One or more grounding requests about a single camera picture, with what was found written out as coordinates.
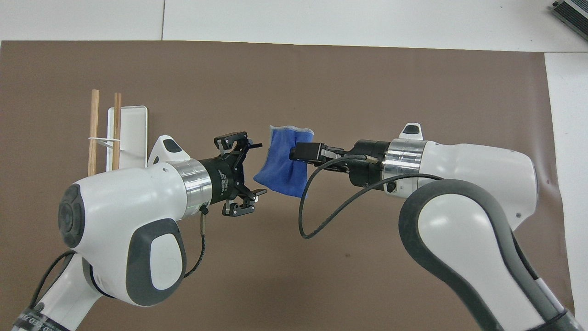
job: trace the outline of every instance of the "brown paper backdrop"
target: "brown paper backdrop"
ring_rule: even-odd
[[[149,108],[149,149],[169,134],[193,157],[212,138],[247,131],[264,148],[245,162],[248,186],[272,125],[315,131],[351,148],[397,137],[485,144],[529,155],[537,212],[516,231],[546,283],[573,308],[542,53],[294,46],[220,42],[11,42],[0,54],[0,329],[28,304],[66,247],[56,226],[64,189],[86,175],[90,91],[100,89],[100,134],[114,92]],[[99,147],[98,167],[105,151]],[[325,173],[306,224],[318,225],[358,188]],[[397,232],[403,200],[371,192],[320,235],[298,235],[298,199],[269,192],[254,214],[208,217],[206,256],[162,304],[101,298],[81,330],[472,330],[457,296],[418,266]],[[197,219],[181,221],[189,263]]]

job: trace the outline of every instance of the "white wall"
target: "white wall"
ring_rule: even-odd
[[[208,40],[547,52],[576,317],[588,326],[588,42],[552,0],[0,0],[0,40]]]

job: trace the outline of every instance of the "white holder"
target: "white holder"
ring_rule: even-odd
[[[106,145],[106,170],[112,170],[111,144],[114,139],[114,107],[108,110],[108,137],[96,142]],[[121,107],[121,157],[119,169],[147,167],[147,107]]]

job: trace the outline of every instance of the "blue cloth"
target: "blue cloth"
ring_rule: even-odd
[[[291,125],[269,127],[271,140],[268,158],[253,179],[272,191],[287,196],[302,197],[307,178],[307,164],[290,160],[290,149],[296,143],[309,143],[315,133],[311,129],[301,129]]]

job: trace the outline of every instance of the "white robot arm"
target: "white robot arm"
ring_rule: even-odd
[[[216,137],[220,155],[190,158],[161,136],[147,168],[97,174],[73,183],[59,205],[59,231],[72,249],[56,282],[15,322],[15,330],[75,330],[102,295],[136,306],[168,298],[186,274],[177,221],[225,200],[223,214],[254,211],[258,196],[244,183],[254,145],[246,132]],[[240,197],[242,204],[234,202]]]
[[[407,198],[399,218],[406,250],[459,295],[483,330],[582,330],[531,268],[512,233],[537,205],[536,175],[526,155],[426,141],[420,125],[408,123],[391,142],[360,140],[350,151],[298,143],[290,159],[318,166],[300,201],[304,238],[316,235],[356,197],[383,190]],[[348,173],[364,189],[306,234],[306,191],[322,169]]]

